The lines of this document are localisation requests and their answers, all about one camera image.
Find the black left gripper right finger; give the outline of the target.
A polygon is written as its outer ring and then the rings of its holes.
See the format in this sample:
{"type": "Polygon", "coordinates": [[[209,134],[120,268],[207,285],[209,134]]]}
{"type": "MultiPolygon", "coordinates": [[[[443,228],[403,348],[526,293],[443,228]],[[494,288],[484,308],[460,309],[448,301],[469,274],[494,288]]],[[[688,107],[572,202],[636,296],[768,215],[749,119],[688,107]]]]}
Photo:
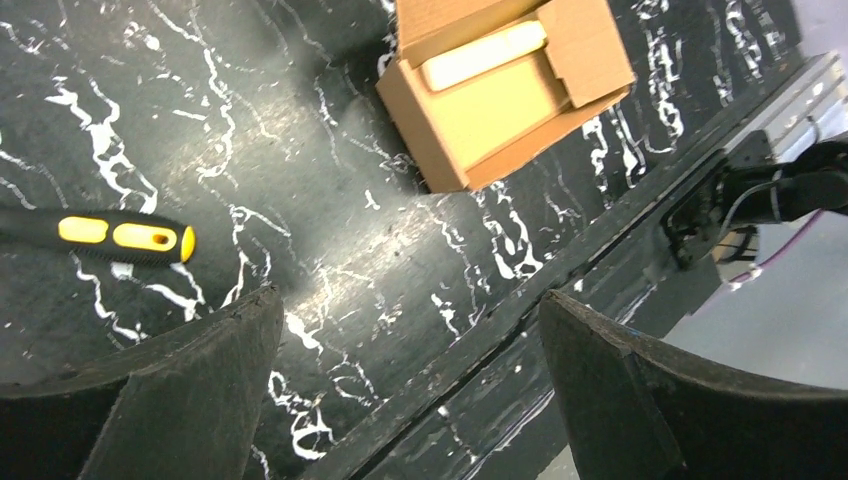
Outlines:
{"type": "Polygon", "coordinates": [[[732,368],[551,290],[542,343],[583,479],[843,479],[847,394],[732,368]]]}

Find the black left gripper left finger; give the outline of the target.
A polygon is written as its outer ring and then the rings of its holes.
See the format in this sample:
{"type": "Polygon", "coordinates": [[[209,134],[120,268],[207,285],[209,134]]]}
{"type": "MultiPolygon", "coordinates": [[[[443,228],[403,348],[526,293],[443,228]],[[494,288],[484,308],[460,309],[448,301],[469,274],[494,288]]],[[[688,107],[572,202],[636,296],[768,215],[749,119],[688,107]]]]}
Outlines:
{"type": "Polygon", "coordinates": [[[5,479],[239,479],[284,306],[260,288],[77,370],[1,388],[5,479]]]}

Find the brown cardboard box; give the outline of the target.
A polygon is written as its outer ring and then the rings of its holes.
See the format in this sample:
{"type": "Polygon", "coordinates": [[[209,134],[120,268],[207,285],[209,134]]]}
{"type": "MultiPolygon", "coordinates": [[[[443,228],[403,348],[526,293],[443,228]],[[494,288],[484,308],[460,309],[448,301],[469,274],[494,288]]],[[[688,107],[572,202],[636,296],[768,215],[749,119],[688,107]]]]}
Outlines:
{"type": "Polygon", "coordinates": [[[620,102],[635,76],[606,1],[400,1],[398,47],[377,84],[434,193],[479,190],[620,102]],[[546,45],[440,92],[421,65],[538,20],[546,45]]]}

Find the yellow handled tool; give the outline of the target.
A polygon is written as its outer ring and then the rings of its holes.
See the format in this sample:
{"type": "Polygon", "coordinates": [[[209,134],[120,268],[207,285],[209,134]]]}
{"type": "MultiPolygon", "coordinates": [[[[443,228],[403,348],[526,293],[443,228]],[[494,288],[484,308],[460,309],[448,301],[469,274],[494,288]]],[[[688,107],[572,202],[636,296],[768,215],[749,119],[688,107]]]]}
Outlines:
{"type": "Polygon", "coordinates": [[[440,92],[543,48],[547,38],[540,21],[524,21],[425,61],[421,74],[440,92]]]}

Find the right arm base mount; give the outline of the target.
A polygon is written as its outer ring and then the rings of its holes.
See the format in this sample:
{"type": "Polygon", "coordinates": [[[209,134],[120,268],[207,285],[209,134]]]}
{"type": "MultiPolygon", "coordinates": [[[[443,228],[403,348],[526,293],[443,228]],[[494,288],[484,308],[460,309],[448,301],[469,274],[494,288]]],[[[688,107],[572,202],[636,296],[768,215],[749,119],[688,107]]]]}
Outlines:
{"type": "Polygon", "coordinates": [[[794,222],[811,213],[847,213],[847,136],[816,138],[794,160],[775,159],[756,130],[734,150],[709,156],[705,174],[673,198],[659,228],[670,255],[659,281],[697,269],[740,262],[733,289],[760,276],[750,248],[761,225],[794,222]]]}

